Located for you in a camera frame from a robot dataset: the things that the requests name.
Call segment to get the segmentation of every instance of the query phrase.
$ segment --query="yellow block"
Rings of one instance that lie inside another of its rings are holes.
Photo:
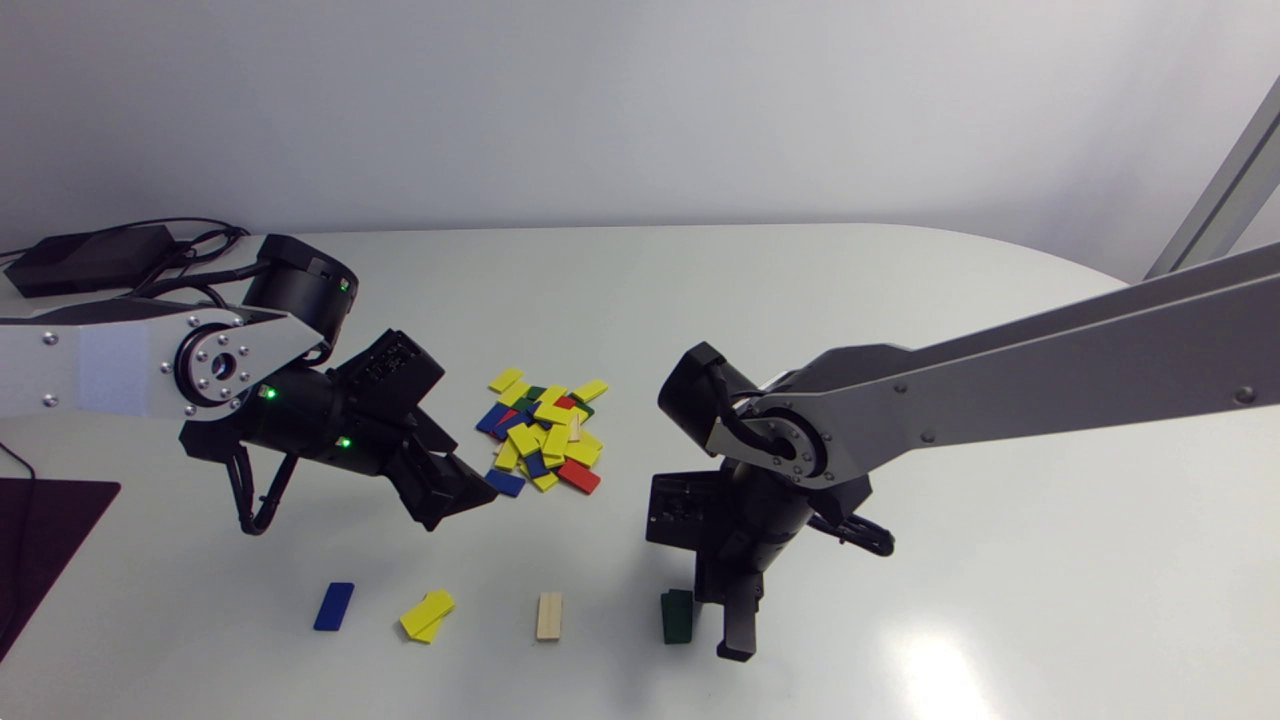
[[[568,410],[563,407],[556,407],[554,405],[543,402],[538,406],[538,410],[534,410],[534,418],[538,420],[547,420],[548,423],[553,423],[556,425],[567,425],[572,415],[570,415]]]
[[[604,380],[594,379],[586,383],[585,386],[575,389],[573,395],[576,395],[582,402],[590,402],[596,397],[604,395],[604,391],[607,389],[609,389],[609,386],[604,384]]]
[[[543,455],[564,455],[566,445],[568,445],[568,425],[552,425],[543,443]]]
[[[538,452],[538,438],[534,437],[534,430],[529,429],[529,425],[511,428],[507,430],[507,439],[516,445],[516,450],[520,451],[521,457],[529,457]]]
[[[516,443],[508,439],[502,443],[502,452],[499,452],[498,459],[493,461],[493,466],[509,473],[516,466],[517,460],[520,460],[520,451],[516,450]]]
[[[425,630],[428,625],[440,620],[452,611],[453,598],[449,597],[449,593],[444,591],[431,591],[426,593],[422,602],[419,602],[412,610],[401,615],[401,626],[404,628],[404,633],[412,638]]]
[[[556,405],[556,401],[564,397],[566,392],[568,392],[568,388],[564,386],[548,386],[547,389],[538,396],[538,402],[541,402],[543,406]]]
[[[543,492],[552,489],[552,486],[554,486],[558,482],[559,478],[557,478],[554,473],[547,473],[540,478],[534,478],[534,484],[538,486],[538,489]]]
[[[588,446],[598,448],[598,450],[604,450],[604,443],[600,442],[600,441],[598,441],[598,439],[595,439],[595,436],[593,436],[591,433],[586,432],[585,429],[582,430],[582,439],[579,441],[579,442],[586,443]]]
[[[517,400],[525,397],[525,393],[529,392],[529,388],[531,387],[534,386],[526,383],[525,380],[516,380],[511,383],[507,389],[502,391],[502,395],[498,396],[498,402],[511,407]]]
[[[506,392],[507,388],[512,386],[512,383],[515,383],[522,377],[525,377],[525,374],[520,372],[520,368],[507,368],[506,370],[502,372],[500,375],[498,375],[497,378],[493,379],[492,383],[489,383],[489,389],[494,392]]]
[[[564,448],[564,456],[577,460],[582,465],[590,468],[595,465],[595,461],[600,459],[600,448],[586,445],[585,442],[571,442]]]

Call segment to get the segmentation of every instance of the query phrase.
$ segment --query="pile of blocks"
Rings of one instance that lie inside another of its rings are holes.
[[[568,392],[563,386],[535,387],[522,378],[517,368],[508,368],[489,383],[489,389],[499,393],[498,402],[476,429],[499,445],[485,480],[512,497],[520,495],[526,479],[541,492],[564,480],[591,495],[600,477],[590,468],[604,443],[582,425],[595,414],[588,404],[609,386],[596,379]]]

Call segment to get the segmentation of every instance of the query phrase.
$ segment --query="blue block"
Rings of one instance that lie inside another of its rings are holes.
[[[502,416],[507,414],[507,410],[509,407],[506,405],[494,404],[493,410],[485,413],[485,416],[480,418],[480,421],[476,423],[476,429],[481,433],[492,433],[498,427],[498,420],[502,420]]]
[[[508,475],[502,470],[489,470],[484,480],[493,486],[493,489],[500,492],[502,495],[509,495],[516,497],[520,491],[525,489],[525,478],[517,478],[516,475]]]
[[[320,603],[320,612],[316,614],[315,629],[340,628],[342,616],[347,614],[347,603],[351,602],[351,593],[355,589],[355,583],[329,583],[329,591],[324,593],[324,602]]]
[[[540,478],[550,473],[550,470],[547,469],[547,464],[543,462],[541,450],[530,455],[529,457],[525,457],[525,464],[529,465],[529,477],[531,478]]]

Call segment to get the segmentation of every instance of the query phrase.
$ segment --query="black cable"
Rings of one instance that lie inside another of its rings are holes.
[[[23,550],[23,541],[27,537],[27,521],[31,519],[31,503],[32,498],[36,496],[36,483],[38,482],[38,477],[36,475],[36,469],[31,466],[31,462],[27,462],[20,455],[14,452],[13,450],[9,450],[8,445],[0,442],[0,450],[3,450],[6,455],[9,455],[9,457],[13,457],[18,462],[20,462],[22,466],[26,468],[27,473],[31,475],[29,480],[27,482],[27,497],[23,500],[22,514],[19,515],[18,520],[18,542],[14,543],[15,547],[13,552],[13,582],[9,583],[9,587],[13,588],[13,606],[9,609],[9,612],[5,616],[4,625],[0,626],[0,638],[3,638],[9,633],[9,626],[13,624],[13,619],[18,614],[18,603],[22,600],[18,594],[19,591],[18,580],[22,578],[22,568],[20,568],[22,550]]]

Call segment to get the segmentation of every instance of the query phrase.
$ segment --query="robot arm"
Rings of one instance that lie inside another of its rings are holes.
[[[655,475],[648,539],[694,550],[695,594],[724,605],[722,657],[755,652],[763,573],[806,524],[892,552],[852,515],[868,473],[922,447],[1280,402],[1280,245],[932,347],[824,352],[756,388],[707,343],[659,407],[718,471]]]

